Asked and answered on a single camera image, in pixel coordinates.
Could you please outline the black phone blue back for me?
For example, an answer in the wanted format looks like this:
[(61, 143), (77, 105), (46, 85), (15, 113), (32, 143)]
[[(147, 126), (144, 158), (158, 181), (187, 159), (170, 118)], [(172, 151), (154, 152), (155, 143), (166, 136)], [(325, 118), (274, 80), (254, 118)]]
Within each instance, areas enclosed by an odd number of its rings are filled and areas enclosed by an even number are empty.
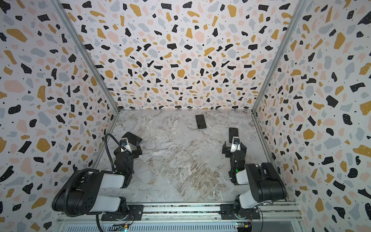
[(207, 128), (206, 121), (204, 115), (196, 115), (195, 116), (197, 128), (198, 129), (205, 129)]

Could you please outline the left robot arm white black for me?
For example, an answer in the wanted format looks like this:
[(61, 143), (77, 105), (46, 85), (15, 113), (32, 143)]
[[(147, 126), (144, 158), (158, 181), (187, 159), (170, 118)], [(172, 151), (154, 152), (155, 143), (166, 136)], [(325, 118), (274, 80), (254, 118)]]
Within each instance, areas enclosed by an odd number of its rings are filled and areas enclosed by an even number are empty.
[(52, 202), (52, 209), (68, 217), (113, 213), (116, 218), (130, 214), (126, 198), (101, 195), (102, 189), (124, 189), (134, 174), (134, 159), (142, 155), (140, 143), (122, 142), (114, 154), (114, 171), (82, 169), (75, 171)]

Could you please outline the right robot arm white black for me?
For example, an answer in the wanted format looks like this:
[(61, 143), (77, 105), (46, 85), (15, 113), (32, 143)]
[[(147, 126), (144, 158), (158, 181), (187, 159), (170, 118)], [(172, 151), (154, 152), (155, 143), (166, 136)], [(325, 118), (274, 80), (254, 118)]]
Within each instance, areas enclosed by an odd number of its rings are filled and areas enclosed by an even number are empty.
[(230, 160), (229, 178), (236, 186), (248, 185), (249, 190), (236, 196), (227, 214), (240, 219), (254, 218), (254, 209), (264, 203), (274, 203), (287, 197), (286, 187), (270, 162), (245, 163), (247, 148), (240, 142), (223, 144), (222, 154)]

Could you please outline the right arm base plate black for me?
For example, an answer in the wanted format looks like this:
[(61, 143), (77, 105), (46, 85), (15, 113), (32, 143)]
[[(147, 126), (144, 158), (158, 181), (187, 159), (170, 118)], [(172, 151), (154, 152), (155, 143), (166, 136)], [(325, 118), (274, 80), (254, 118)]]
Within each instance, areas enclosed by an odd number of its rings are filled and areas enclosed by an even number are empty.
[(243, 209), (235, 204), (221, 204), (219, 214), (222, 220), (256, 220), (260, 219), (258, 209)]

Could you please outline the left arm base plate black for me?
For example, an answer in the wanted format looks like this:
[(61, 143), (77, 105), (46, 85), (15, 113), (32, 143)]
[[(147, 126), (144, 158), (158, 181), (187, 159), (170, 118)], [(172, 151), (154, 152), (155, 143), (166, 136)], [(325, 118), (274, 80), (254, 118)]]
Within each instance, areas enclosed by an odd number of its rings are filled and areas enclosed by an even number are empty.
[(143, 212), (144, 205), (127, 205), (123, 210), (104, 213), (101, 217), (101, 221), (140, 221), (142, 219)]

